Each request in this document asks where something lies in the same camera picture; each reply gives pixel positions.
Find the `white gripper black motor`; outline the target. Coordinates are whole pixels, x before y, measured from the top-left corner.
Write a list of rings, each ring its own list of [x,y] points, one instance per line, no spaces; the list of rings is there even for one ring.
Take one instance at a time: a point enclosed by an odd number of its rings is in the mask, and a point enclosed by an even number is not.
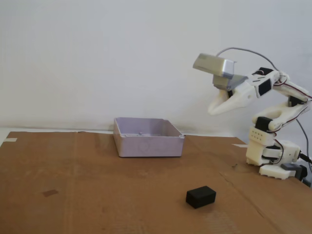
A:
[[[219,90],[209,105],[210,115],[220,115],[225,112],[246,107],[256,98],[261,98],[273,88],[270,78],[247,79],[234,89],[233,97],[229,98],[228,92]]]

